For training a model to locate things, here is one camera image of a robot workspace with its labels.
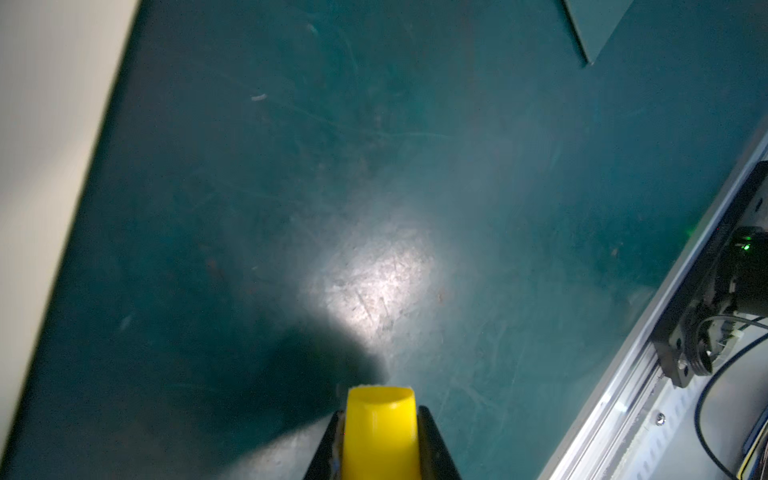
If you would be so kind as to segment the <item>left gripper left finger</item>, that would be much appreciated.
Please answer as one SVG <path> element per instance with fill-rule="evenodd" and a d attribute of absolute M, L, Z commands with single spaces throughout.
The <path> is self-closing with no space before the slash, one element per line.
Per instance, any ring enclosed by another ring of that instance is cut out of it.
<path fill-rule="evenodd" d="M 341 478 L 344 427 L 345 411 L 338 410 L 330 418 L 304 474 L 304 480 L 339 480 Z"/>

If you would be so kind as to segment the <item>yellow glue stick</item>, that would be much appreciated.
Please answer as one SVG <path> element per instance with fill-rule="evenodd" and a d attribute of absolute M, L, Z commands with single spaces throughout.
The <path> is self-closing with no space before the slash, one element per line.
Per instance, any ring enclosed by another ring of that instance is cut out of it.
<path fill-rule="evenodd" d="M 358 386 L 348 392 L 341 477 L 421 477 L 417 406 L 412 389 Z"/>

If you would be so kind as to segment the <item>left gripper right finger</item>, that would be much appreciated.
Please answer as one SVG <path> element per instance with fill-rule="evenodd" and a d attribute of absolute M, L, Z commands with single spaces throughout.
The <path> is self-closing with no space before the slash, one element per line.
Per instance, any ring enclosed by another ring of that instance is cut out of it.
<path fill-rule="evenodd" d="M 430 410 L 417 409 L 420 474 L 423 480 L 460 480 L 460 473 L 447 449 Z"/>

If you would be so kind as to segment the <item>cream yellow envelope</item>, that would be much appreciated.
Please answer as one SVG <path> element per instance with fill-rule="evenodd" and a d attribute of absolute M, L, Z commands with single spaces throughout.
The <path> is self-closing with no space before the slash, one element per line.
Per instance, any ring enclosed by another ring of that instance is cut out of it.
<path fill-rule="evenodd" d="M 139 5 L 1 5 L 1 434 L 8 437 Z"/>

